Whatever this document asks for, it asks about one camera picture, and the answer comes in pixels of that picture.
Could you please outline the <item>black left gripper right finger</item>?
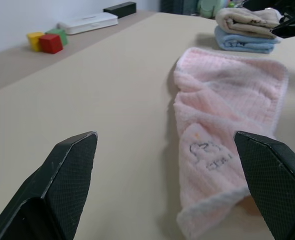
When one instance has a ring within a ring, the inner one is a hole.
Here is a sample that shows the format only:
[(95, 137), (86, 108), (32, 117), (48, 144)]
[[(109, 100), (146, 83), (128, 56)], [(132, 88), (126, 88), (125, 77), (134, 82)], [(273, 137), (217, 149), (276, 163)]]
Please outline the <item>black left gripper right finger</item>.
[(274, 240), (295, 240), (295, 153), (283, 142), (245, 131), (234, 135), (254, 202)]

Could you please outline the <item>dark slatted crate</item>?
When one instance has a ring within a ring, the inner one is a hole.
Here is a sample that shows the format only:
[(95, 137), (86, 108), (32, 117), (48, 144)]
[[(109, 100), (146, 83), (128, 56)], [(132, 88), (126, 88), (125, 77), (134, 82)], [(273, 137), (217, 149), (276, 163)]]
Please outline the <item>dark slatted crate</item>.
[(160, 11), (162, 13), (198, 16), (197, 8), (199, 0), (160, 0)]

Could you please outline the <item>pink towel with embroidery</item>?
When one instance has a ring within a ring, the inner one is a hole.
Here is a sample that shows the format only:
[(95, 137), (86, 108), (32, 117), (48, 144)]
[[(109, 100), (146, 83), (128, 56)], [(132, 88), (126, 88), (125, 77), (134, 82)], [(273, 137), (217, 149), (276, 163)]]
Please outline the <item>pink towel with embroidery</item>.
[(182, 206), (177, 223), (186, 240), (201, 240), (250, 194), (234, 135), (274, 137), (289, 75), (274, 60), (191, 47), (173, 80)]

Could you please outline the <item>green cube block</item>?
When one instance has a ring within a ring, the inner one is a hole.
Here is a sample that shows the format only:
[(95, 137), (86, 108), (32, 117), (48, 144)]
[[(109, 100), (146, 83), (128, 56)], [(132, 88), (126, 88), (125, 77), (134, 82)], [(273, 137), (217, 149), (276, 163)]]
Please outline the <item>green cube block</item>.
[(64, 29), (61, 28), (53, 28), (45, 32), (46, 34), (56, 34), (60, 36), (60, 40), (63, 46), (68, 44), (67, 34)]

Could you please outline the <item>red cube block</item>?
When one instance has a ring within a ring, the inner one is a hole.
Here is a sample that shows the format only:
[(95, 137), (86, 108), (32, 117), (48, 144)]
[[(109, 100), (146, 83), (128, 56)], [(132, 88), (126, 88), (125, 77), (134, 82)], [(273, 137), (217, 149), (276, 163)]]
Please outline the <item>red cube block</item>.
[(39, 38), (42, 52), (56, 54), (63, 50), (61, 37), (58, 34), (45, 34)]

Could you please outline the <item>light blue folded towel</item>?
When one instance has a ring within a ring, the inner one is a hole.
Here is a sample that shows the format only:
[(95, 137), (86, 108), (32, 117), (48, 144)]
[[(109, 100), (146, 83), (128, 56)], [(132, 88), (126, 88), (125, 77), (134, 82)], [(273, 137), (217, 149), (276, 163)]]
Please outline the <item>light blue folded towel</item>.
[(240, 34), (231, 34), (223, 31), (219, 26), (214, 29), (214, 35), (218, 46), (225, 51), (247, 52), (257, 54), (270, 54), (281, 38), (274, 39), (251, 37)]

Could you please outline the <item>yellow cube block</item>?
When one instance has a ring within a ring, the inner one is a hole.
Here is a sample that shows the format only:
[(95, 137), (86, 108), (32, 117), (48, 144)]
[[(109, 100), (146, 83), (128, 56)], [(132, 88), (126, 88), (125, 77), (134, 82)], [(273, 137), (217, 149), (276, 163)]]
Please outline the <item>yellow cube block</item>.
[(44, 35), (45, 34), (43, 32), (31, 32), (26, 35), (29, 45), (34, 52), (42, 51), (39, 38), (41, 38)]

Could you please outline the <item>long black box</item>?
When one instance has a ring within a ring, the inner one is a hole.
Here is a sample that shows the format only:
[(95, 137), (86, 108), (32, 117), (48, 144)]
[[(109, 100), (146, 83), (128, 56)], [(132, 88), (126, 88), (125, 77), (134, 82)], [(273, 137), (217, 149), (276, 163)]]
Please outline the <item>long black box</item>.
[(104, 8), (103, 12), (115, 15), (120, 19), (135, 14), (137, 12), (137, 3), (133, 1), (124, 2)]

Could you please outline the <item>beige folded towel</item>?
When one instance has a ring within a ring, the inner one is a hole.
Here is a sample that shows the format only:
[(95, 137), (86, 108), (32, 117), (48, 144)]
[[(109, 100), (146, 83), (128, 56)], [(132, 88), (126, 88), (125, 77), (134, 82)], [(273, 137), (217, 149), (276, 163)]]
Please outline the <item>beige folded towel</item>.
[(250, 11), (246, 8), (222, 8), (215, 15), (218, 26), (226, 33), (274, 39), (271, 30), (280, 24), (281, 14), (268, 8)]

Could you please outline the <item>flat white plastic box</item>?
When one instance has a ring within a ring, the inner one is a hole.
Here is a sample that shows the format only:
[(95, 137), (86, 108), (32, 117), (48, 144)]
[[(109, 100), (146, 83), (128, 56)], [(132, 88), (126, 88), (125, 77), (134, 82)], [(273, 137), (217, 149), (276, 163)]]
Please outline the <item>flat white plastic box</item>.
[(118, 16), (108, 12), (101, 12), (89, 16), (60, 21), (58, 27), (63, 29), (67, 35), (76, 35), (115, 26), (118, 23)]

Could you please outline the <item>pale green plastic object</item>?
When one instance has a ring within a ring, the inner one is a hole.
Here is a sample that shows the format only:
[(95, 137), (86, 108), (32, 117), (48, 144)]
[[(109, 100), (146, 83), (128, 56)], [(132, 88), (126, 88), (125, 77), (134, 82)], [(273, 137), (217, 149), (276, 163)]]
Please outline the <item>pale green plastic object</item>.
[(226, 0), (198, 0), (197, 13), (203, 18), (212, 19), (225, 6)]

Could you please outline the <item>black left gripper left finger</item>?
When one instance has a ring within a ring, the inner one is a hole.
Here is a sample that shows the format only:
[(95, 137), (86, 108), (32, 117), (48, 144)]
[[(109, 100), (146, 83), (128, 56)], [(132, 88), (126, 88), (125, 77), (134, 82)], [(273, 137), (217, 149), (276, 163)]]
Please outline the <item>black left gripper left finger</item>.
[(0, 214), (0, 240), (74, 240), (91, 184), (98, 134), (57, 143)]

